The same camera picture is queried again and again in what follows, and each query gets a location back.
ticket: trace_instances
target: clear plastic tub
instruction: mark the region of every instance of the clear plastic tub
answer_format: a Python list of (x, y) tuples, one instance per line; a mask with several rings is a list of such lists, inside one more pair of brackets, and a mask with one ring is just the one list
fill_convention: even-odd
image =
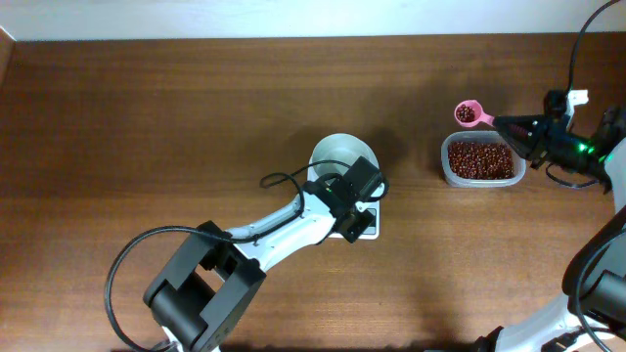
[(457, 174), (452, 172), (452, 169), (450, 169), (448, 146), (452, 142), (499, 143), (507, 145), (507, 143), (496, 131), (464, 131), (451, 134), (448, 138), (446, 138), (441, 146), (441, 163), (443, 164), (443, 173), (445, 174), (446, 181), (452, 187), (507, 187), (519, 182), (519, 180), (524, 177), (524, 173), (526, 173), (526, 161), (511, 150), (514, 168), (513, 178), (506, 180), (472, 180), (459, 177)]

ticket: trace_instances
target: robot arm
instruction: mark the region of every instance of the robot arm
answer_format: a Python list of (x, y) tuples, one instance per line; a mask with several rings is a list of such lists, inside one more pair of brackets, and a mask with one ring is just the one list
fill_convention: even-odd
[[(365, 211), (367, 205), (384, 197), (387, 188), (380, 171), (359, 157), (345, 174), (308, 181), (302, 186), (303, 197), (259, 221), (226, 232), (238, 241), (189, 235), (150, 284), (144, 302), (178, 351), (215, 350), (233, 330), (270, 268), (332, 233), (355, 242), (374, 220), (374, 215)], [(302, 213), (293, 218), (302, 201)], [(210, 221), (199, 230), (224, 233)], [(259, 233), (267, 235), (256, 238)], [(251, 238), (254, 241), (242, 241)], [(213, 290), (196, 273), (199, 265), (214, 271), (223, 286)]]
[(616, 215), (574, 257), (563, 278), (563, 294), (526, 321), (481, 337), (473, 351), (570, 352), (594, 342), (573, 309), (576, 281), (582, 274), (580, 303), (591, 329), (599, 339), (626, 337), (626, 239), (611, 244), (590, 270), (581, 274), (598, 245), (626, 224), (626, 110), (608, 110), (598, 131), (585, 139), (568, 132), (568, 126), (573, 106), (587, 102), (586, 91), (571, 91), (567, 98), (562, 94), (548, 94), (543, 115), (496, 117), (494, 126), (516, 153), (532, 162), (531, 167), (548, 161), (591, 176), (607, 190), (612, 188)]

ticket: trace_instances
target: pink measuring spoon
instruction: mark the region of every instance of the pink measuring spoon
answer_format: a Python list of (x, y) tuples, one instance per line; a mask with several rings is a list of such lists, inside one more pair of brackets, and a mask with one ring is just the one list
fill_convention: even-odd
[[(474, 121), (461, 122), (461, 120), (457, 118), (457, 110), (460, 109), (462, 105), (465, 105), (466, 107), (471, 108), (473, 110), (474, 116), (475, 116)], [(457, 120), (457, 122), (459, 122), (461, 126), (466, 127), (466, 128), (474, 127), (475, 125), (478, 124), (478, 122), (484, 122), (488, 124), (489, 126), (493, 127), (494, 117), (490, 114), (485, 113), (485, 111), (482, 109), (482, 105), (478, 101), (475, 101), (475, 100), (464, 101), (458, 104), (457, 107), (454, 109), (454, 118)]]

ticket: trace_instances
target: wooden table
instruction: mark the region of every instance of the wooden table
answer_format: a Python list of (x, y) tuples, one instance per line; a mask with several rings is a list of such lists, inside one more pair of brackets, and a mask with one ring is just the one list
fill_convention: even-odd
[[(109, 351), (118, 251), (155, 226), (246, 224), (293, 189), (258, 179), (305, 164), (335, 132), (366, 141), (391, 189), (373, 242), (328, 240), (269, 272), (229, 339), (263, 347), (471, 342), (560, 292), (612, 196), (528, 170), (507, 189), (453, 189), (440, 147), (454, 106), (542, 111), (573, 35), (17, 43), (0, 91), (0, 349)], [(585, 38), (574, 131), (626, 103), (626, 34)], [(162, 339), (141, 297), (184, 235), (143, 243), (113, 288), (118, 318)]]

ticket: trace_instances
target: white wall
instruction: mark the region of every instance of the white wall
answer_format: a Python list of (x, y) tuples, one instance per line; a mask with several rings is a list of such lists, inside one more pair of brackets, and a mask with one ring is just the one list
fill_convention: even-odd
[[(17, 40), (570, 32), (606, 0), (0, 0)], [(626, 30), (626, 1), (591, 30)]]

